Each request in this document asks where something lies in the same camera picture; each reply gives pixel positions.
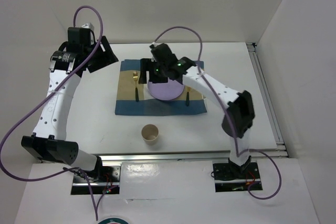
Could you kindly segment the gold fork black handle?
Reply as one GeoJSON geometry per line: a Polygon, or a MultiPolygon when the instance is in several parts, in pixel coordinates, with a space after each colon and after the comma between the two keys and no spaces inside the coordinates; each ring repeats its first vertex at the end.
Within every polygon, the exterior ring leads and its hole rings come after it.
{"type": "Polygon", "coordinates": [[[138,72],[134,71],[133,72],[133,80],[134,80],[134,83],[135,83],[135,101],[136,102],[139,102],[138,79],[139,79],[138,72]]]}

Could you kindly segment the purple plate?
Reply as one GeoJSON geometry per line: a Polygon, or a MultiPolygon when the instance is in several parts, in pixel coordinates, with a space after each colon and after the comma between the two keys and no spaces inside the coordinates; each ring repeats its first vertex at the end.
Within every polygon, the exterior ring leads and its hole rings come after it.
{"type": "Polygon", "coordinates": [[[174,100],[184,91],[184,85],[170,79],[166,83],[153,83],[149,81],[147,87],[152,97],[162,101],[174,100]]]}

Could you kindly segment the blue beige striped placemat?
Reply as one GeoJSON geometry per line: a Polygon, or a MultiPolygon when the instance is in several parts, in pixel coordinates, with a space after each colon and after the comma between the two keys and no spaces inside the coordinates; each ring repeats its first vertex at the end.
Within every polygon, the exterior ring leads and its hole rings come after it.
{"type": "Polygon", "coordinates": [[[152,97],[147,84],[138,83],[139,102],[135,101],[133,72],[140,72],[140,60],[121,61],[115,114],[126,116],[198,115],[207,112],[204,97],[194,89],[190,91],[190,105],[185,105],[187,88],[176,99],[162,101],[152,97]]]}

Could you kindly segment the gold knife black handle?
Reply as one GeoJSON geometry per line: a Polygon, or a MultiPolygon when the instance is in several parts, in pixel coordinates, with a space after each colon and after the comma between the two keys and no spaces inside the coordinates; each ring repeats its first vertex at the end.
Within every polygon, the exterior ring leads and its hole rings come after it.
{"type": "Polygon", "coordinates": [[[190,91],[191,91],[191,88],[187,87],[186,100],[185,100],[185,105],[186,106],[190,105],[190,91]]]}

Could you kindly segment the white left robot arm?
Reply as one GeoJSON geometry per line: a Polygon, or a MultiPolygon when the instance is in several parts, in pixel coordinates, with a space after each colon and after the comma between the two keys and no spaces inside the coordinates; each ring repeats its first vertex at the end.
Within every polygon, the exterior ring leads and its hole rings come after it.
{"type": "Polygon", "coordinates": [[[40,161],[79,167],[91,181],[99,181],[106,172],[101,158],[66,141],[67,119],[83,72],[95,72],[117,61],[106,37],[97,46],[91,23],[69,27],[68,40],[50,57],[48,94],[52,98],[44,105],[32,134],[23,136],[22,147],[40,161]]]}

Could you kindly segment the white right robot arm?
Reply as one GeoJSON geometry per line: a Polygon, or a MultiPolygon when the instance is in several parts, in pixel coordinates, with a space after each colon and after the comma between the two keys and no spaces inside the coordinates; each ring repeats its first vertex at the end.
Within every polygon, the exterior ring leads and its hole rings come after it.
{"type": "Polygon", "coordinates": [[[149,67],[149,81],[166,83],[177,81],[201,93],[223,110],[221,123],[223,131],[232,139],[229,172],[235,178],[247,172],[251,162],[248,137],[245,135],[253,125],[254,104],[248,91],[238,92],[220,83],[200,67],[199,61],[188,57],[178,59],[167,44],[150,45],[152,59],[149,67]]]}

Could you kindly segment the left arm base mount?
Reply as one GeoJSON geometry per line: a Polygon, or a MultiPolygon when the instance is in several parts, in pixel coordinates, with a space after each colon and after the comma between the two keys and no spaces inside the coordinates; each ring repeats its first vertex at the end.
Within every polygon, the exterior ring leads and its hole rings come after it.
{"type": "MultiPolygon", "coordinates": [[[[72,172],[73,180],[71,195],[89,195],[90,190],[84,175],[79,171],[72,172]]],[[[94,195],[118,195],[120,193],[121,165],[103,165],[102,173],[97,178],[89,178],[91,190],[94,195]]]]}

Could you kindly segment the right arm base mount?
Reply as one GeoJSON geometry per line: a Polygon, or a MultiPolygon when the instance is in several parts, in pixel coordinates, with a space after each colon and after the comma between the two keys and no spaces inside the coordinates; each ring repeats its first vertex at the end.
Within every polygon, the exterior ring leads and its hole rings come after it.
{"type": "Polygon", "coordinates": [[[228,163],[214,163],[211,177],[216,193],[247,191],[249,186],[251,191],[263,188],[256,162],[250,163],[242,174],[234,174],[228,163]]]}

